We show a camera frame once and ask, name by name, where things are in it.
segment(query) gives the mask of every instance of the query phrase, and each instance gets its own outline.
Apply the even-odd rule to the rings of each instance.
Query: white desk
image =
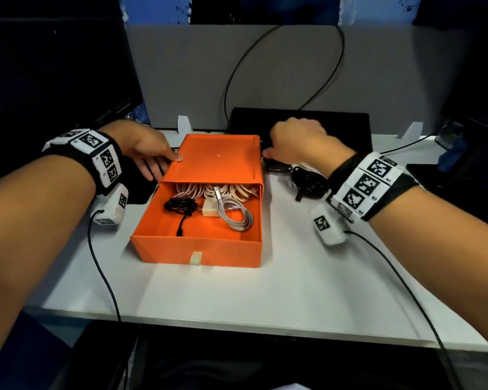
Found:
[[[373,136],[375,150],[398,146]],[[391,155],[401,164],[435,163],[430,140]],[[146,205],[129,205],[118,229],[95,227],[92,243],[125,320],[173,326],[437,347],[410,296],[384,260],[355,236],[326,249],[288,177],[267,175],[260,268],[194,267],[141,262],[129,237]],[[92,261],[85,218],[27,308],[115,320],[110,295]],[[353,230],[394,262],[422,302],[447,348],[488,351],[469,324],[417,283],[366,223]]]

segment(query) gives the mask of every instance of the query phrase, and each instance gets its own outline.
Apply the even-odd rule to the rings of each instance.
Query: person's left hand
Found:
[[[163,173],[168,169],[169,161],[182,160],[182,156],[170,148],[163,133],[149,126],[129,120],[118,120],[100,128],[99,131],[111,136],[120,146],[121,152],[134,159],[148,180],[155,177],[159,183]]]

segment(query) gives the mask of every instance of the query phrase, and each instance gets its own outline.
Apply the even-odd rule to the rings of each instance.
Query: orange box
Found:
[[[262,197],[264,179],[260,137],[253,135],[188,134],[179,149],[182,162],[173,162],[130,240],[144,262],[190,264],[193,252],[202,252],[202,265],[259,267],[262,255]],[[176,183],[245,183],[259,191],[244,206],[253,226],[236,231],[220,217],[204,217],[196,211],[182,224],[182,215],[164,209],[176,193]],[[204,197],[197,200],[202,207]],[[227,211],[235,220],[240,210]]]

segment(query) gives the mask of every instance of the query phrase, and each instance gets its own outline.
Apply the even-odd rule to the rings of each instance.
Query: person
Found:
[[[149,180],[161,180],[163,159],[182,159],[162,133],[148,126],[116,121],[100,130]],[[355,153],[313,120],[279,122],[271,138],[265,158],[307,163],[325,177]],[[58,155],[41,157],[0,179],[0,348],[95,189],[81,164]],[[392,201],[370,224],[424,287],[488,340],[487,224],[418,187]]]

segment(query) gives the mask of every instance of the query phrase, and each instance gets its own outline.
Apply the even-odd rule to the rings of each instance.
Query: black mouse pad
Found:
[[[371,125],[366,113],[291,111],[280,109],[234,108],[228,122],[230,134],[258,135],[262,149],[271,146],[269,131],[290,117],[315,119],[327,134],[337,137],[357,152],[372,152]]]

